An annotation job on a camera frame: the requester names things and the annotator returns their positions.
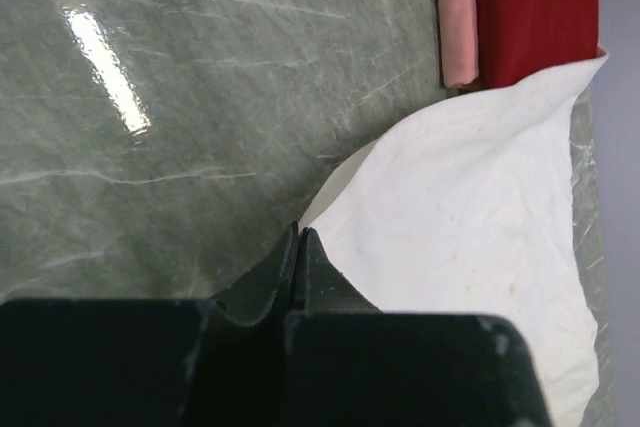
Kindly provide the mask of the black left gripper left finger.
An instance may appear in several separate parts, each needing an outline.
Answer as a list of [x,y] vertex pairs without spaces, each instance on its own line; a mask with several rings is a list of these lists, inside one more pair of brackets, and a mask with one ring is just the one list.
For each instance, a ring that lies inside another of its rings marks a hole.
[[233,324],[254,327],[290,304],[299,247],[299,227],[290,224],[268,254],[232,285],[214,295]]

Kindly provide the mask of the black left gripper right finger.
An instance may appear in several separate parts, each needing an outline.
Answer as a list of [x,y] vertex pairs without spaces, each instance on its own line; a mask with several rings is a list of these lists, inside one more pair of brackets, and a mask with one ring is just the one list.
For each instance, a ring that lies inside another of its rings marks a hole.
[[380,313],[330,262],[318,232],[305,228],[298,255],[298,308],[308,313]]

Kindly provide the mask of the white t shirt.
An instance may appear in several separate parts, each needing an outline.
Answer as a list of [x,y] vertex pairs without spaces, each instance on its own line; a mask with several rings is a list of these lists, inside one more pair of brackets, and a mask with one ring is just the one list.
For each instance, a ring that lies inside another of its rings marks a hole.
[[510,321],[556,426],[579,425],[599,385],[573,246],[570,125],[606,60],[598,51],[412,114],[346,159],[301,219],[385,312]]

